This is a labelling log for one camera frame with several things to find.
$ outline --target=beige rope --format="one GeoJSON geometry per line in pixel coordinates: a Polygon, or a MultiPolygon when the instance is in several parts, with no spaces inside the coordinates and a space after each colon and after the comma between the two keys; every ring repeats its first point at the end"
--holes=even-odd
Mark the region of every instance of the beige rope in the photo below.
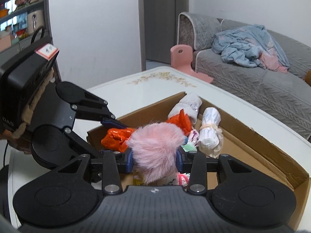
{"type": "Polygon", "coordinates": [[[207,124],[204,124],[200,127],[199,130],[201,129],[204,129],[204,128],[213,128],[214,130],[218,130],[218,126],[214,123],[207,123],[207,124]]]}
{"type": "Polygon", "coordinates": [[[34,98],[32,99],[32,102],[29,105],[26,105],[26,107],[25,107],[25,109],[21,115],[21,119],[23,122],[20,124],[20,126],[17,128],[17,130],[15,130],[13,132],[13,135],[12,135],[13,138],[18,139],[21,137],[21,135],[24,134],[27,125],[29,125],[31,122],[32,116],[34,114],[34,110],[35,110],[41,96],[43,95],[46,86],[49,84],[50,80],[52,79],[52,77],[53,77],[53,69],[51,69],[51,71],[49,72],[47,77],[44,79],[43,83],[39,87],[34,98]]]}

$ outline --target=label sticker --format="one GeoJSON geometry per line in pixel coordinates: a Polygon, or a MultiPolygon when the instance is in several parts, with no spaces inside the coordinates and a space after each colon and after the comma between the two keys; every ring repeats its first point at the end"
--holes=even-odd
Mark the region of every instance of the label sticker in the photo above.
{"type": "Polygon", "coordinates": [[[46,60],[51,60],[58,52],[59,49],[51,44],[46,44],[36,50],[36,54],[44,57],[46,60]]]}

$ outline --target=pink plastic stool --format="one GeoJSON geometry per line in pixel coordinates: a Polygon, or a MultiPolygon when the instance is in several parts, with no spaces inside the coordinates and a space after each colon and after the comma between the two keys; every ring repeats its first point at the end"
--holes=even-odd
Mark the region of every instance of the pink plastic stool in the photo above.
{"type": "Polygon", "coordinates": [[[191,68],[192,48],[187,45],[176,45],[171,48],[171,67],[203,80],[207,83],[212,83],[214,78],[209,77],[204,73],[197,73],[191,68]]]}

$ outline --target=pink fluffy pom-pom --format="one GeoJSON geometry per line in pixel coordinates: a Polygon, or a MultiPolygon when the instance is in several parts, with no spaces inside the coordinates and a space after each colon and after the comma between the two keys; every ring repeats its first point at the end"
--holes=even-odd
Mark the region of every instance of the pink fluffy pom-pom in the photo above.
{"type": "Polygon", "coordinates": [[[132,148],[136,167],[148,184],[176,173],[176,149],[184,145],[182,130],[171,123],[153,123],[138,128],[126,142],[132,148]]]}

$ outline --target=gray sofa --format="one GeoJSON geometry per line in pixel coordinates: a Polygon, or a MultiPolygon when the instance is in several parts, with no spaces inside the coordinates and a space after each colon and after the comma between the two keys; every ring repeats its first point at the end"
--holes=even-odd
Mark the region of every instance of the gray sofa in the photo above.
{"type": "Polygon", "coordinates": [[[223,63],[220,55],[210,49],[215,33],[244,25],[231,20],[181,13],[178,44],[192,46],[192,68],[213,77],[212,84],[262,109],[309,140],[311,87],[303,78],[311,69],[311,48],[269,31],[287,55],[290,62],[288,73],[223,63]]]}

